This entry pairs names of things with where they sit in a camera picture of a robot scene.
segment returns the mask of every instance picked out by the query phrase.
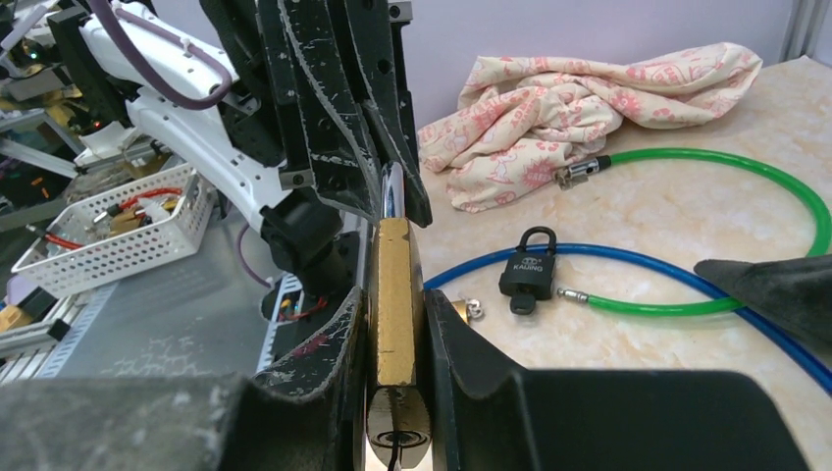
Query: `blue cable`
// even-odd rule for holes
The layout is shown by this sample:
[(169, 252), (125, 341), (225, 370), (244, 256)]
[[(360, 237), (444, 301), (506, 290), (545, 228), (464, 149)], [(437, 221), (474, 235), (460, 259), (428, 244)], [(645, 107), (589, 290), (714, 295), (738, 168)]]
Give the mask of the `blue cable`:
[[(529, 245), (527, 250), (530, 252), (543, 252), (546, 251), (546, 245)], [(504, 250), (492, 252), (464, 262), (427, 280), (425, 282), (425, 289), (438, 289), (459, 277), (494, 263), (505, 261), (515, 252), (515, 248), (506, 248)], [(612, 260), (619, 260), (667, 275), (668, 277), (694, 288), (714, 299), (728, 296), (728, 294), (717, 288), (715, 285), (703, 280), (693, 273), (667, 262), (663, 262), (657, 258), (630, 250), (588, 243), (559, 243), (557, 245), (557, 254), (592, 255)], [(752, 311), (750, 308), (743, 307), (734, 312), (779, 346), (784, 352), (786, 352), (787, 355), (795, 360), (795, 363), (800, 365), (800, 367), (803, 368), (804, 371), (806, 371), (806, 373), (811, 376), (823, 388), (823, 390), (826, 391), (827, 394), (832, 395), (832, 371), (830, 371), (826, 365), (821, 363), (817, 358), (803, 348), (802, 345), (780, 330), (780, 328), (756, 312)]]

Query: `cloth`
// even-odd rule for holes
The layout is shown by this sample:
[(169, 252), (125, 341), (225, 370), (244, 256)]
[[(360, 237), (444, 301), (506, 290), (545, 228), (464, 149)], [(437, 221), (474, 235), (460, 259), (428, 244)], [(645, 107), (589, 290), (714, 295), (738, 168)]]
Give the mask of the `cloth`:
[(451, 168), (451, 204), (476, 213), (549, 183), (603, 149), (628, 118), (659, 130), (703, 125), (746, 94), (762, 68), (731, 43), (618, 66), (554, 57), (480, 57), (453, 115), (419, 130), (427, 169)]

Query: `green cable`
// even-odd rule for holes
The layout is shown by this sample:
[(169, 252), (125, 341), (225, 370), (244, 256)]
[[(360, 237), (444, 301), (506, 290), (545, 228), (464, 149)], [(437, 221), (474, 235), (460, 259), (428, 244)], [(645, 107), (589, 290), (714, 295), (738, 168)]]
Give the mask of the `green cable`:
[[(714, 150), (686, 149), (686, 148), (655, 148), (641, 149), (629, 152), (622, 152), (610, 156), (612, 165), (620, 165), (628, 162), (654, 159), (684, 159), (703, 160), (717, 164), (730, 165), (739, 169), (748, 170), (755, 174), (783, 186), (794, 194), (806, 206), (814, 218), (815, 234), (814, 242), (811, 245), (807, 257), (823, 255), (829, 249), (832, 240), (832, 216), (826, 203), (810, 187), (791, 175), (776, 169), (770, 165), (763, 164), (756, 160), (742, 157), (726, 152)], [(587, 302), (597, 308), (622, 314), (635, 314), (641, 316), (670, 316), (686, 317), (701, 316), (717, 312), (732, 311), (743, 307), (743, 304), (733, 297), (724, 297), (708, 302), (697, 302), (690, 304), (639, 304), (633, 302), (617, 301), (601, 296), (590, 295)]]

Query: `crumpled cloth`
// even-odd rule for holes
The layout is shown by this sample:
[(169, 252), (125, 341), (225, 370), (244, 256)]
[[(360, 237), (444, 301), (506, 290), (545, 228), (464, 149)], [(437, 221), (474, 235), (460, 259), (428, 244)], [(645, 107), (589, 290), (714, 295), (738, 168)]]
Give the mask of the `crumpled cloth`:
[(556, 57), (480, 57), (459, 111), (419, 130), (420, 158), (452, 168), (451, 204), (476, 213), (549, 183), (556, 169), (603, 149), (623, 118), (671, 130), (722, 117), (762, 60), (718, 43), (618, 66)]

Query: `workbench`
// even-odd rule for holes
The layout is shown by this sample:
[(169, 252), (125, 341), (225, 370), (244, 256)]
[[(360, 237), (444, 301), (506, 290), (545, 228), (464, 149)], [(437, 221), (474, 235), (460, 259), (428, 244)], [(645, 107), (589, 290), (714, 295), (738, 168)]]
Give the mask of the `workbench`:
[[(832, 206), (829, 90), (832, 69), (810, 59), (772, 66), (724, 118), (678, 131), (625, 126), (603, 152), (698, 147), (736, 153), (794, 175)], [(539, 225), (555, 229), (559, 241), (636, 250), (689, 270), (706, 258), (797, 258), (814, 234), (809, 213), (790, 193), (717, 164), (653, 161), (616, 167), (569, 191), (547, 184), (478, 214), (451, 207), (446, 175), (423, 170), (422, 178), (434, 212), (434, 223), (417, 233), (425, 280), (487, 252), (516, 246), (523, 231)], [(735, 314), (646, 319), (554, 299), (539, 302), (532, 316), (518, 317), (497, 289), (504, 268), (504, 263), (485, 268), (444, 291), (451, 300), (460, 293), (478, 298), (487, 314), (472, 327), (518, 363), (546, 369), (742, 372), (772, 397), (812, 469), (832, 469), (832, 400)], [(555, 283), (636, 302), (705, 300), (658, 274), (588, 257), (559, 257)], [(815, 353), (830, 364), (830, 352)], [(370, 469), (384, 469), (374, 466)], [(431, 469), (430, 457), (417, 469)]]

